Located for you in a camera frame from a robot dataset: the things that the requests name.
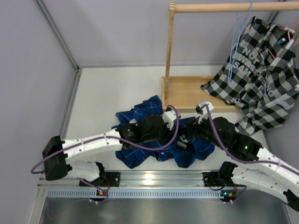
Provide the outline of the blue plaid shirt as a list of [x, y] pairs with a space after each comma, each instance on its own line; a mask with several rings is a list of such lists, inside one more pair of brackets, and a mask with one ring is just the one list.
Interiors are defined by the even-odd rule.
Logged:
[[[129, 111], [117, 112], [115, 115], [119, 121], [119, 125], [112, 128], [118, 128], [128, 123], [137, 123], [151, 115], [162, 115], [162, 113], [162, 102], [159, 96], [155, 95], [135, 105]], [[193, 120], [195, 120], [195, 117], [180, 119], [178, 132], [185, 132], [185, 126]], [[178, 167], [188, 168], [196, 159], [205, 160], [214, 150], [215, 146], [204, 138], [182, 143], [178, 140], [177, 134], [172, 144], [163, 150], [149, 151], [130, 146], [129, 149], [115, 152], [115, 156], [131, 169], [138, 167], [151, 156], [156, 158], [157, 161], [173, 159]]]

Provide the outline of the light blue wire hanger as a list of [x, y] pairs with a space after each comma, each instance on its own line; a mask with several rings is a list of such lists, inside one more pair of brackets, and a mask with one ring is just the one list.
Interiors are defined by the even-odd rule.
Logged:
[[[236, 58], [236, 53], [237, 53], [237, 50], [238, 50], [238, 47], [239, 47], [240, 38], [241, 38], [241, 35], [242, 35], [242, 32], [243, 32], [245, 22], [247, 21], [249, 15], [251, 13], [252, 7], [253, 7], [253, 2], [251, 1], [250, 6], [249, 6], [249, 10], [247, 12], [247, 15], [243, 20], [240, 19], [240, 13], [239, 12], [236, 13], [235, 26], [234, 26], [234, 29], [233, 29], [233, 37], [232, 37], [232, 42], [231, 42], [230, 54], [229, 54], [228, 85], [230, 85], [231, 81], [232, 81], [233, 65], [235, 63], [235, 58]], [[239, 28], [239, 33], [238, 33], [238, 37], [237, 37], [236, 42], [235, 42], [235, 34], [236, 34], [237, 28]]]

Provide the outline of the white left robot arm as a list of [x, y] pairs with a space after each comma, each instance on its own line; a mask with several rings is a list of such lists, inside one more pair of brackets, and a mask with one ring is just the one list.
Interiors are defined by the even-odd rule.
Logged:
[[47, 181], [64, 177], [80, 178], [101, 186], [106, 180], [104, 167], [100, 162], [88, 161], [89, 158], [104, 152], [140, 146], [152, 140], [162, 140], [162, 144], [166, 145], [173, 137], [172, 130], [178, 123], [177, 119], [174, 112], [165, 112], [92, 137], [63, 140], [60, 136], [54, 136], [42, 152], [45, 178]]

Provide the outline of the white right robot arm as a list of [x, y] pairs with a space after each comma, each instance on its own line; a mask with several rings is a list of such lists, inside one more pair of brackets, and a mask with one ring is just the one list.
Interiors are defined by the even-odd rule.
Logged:
[[299, 171], [272, 154], [255, 139], [238, 133], [224, 117], [189, 118], [179, 121], [187, 140], [207, 140], [225, 151], [225, 161], [216, 180], [222, 185], [243, 185], [275, 196], [293, 210], [299, 210]]

